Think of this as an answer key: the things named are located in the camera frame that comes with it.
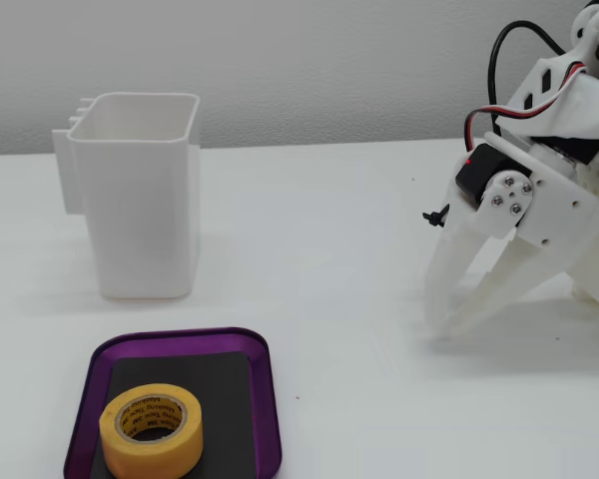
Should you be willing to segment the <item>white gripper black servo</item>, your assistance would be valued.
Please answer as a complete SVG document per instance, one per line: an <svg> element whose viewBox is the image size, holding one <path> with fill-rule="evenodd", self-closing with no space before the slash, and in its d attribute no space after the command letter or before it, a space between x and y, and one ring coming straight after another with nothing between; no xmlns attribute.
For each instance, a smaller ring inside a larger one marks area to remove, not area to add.
<svg viewBox="0 0 599 479"><path fill-rule="evenodd" d="M574 166L543 145L526 152L488 134L446 191L444 227L425 278L424 311L457 336L573 265L599 234L599 199L574 180ZM511 240L451 311L460 280L489 239Z"/></svg>

